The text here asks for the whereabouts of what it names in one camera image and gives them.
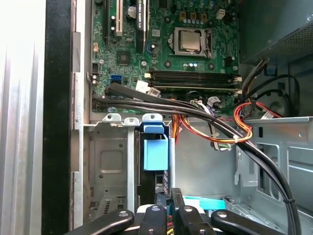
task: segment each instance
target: blue plastic clip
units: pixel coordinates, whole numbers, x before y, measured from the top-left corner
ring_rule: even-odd
[[[169,156],[169,140],[164,134],[164,126],[160,123],[143,125],[143,132],[163,134],[162,140],[144,140],[144,170],[167,170]]]

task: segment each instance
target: pci slot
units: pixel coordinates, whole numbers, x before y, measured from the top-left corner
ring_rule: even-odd
[[[103,15],[103,40],[106,44],[109,41],[109,10],[110,10],[110,0],[103,1],[104,15]]]
[[[123,0],[116,0],[116,35],[123,36]]]
[[[213,89],[237,91],[240,87],[233,75],[209,72],[152,71],[150,82],[156,88]]]

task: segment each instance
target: cable clip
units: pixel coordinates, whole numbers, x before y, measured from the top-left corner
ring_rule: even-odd
[[[291,203],[295,203],[295,199],[288,199],[288,200],[284,199],[283,202],[291,204]]]
[[[234,140],[235,140],[235,143],[238,143],[238,138],[239,138],[239,136],[234,135],[233,138],[234,138]]]

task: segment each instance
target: white plastic clip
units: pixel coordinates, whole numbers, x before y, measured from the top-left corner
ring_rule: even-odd
[[[233,138],[235,139],[235,143],[238,143],[238,138],[239,138],[239,136],[234,135]]]

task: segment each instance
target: yellow wire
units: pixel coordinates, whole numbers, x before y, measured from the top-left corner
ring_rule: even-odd
[[[173,229],[170,229],[169,231],[167,231],[167,235],[169,235],[173,231],[174,231]]]

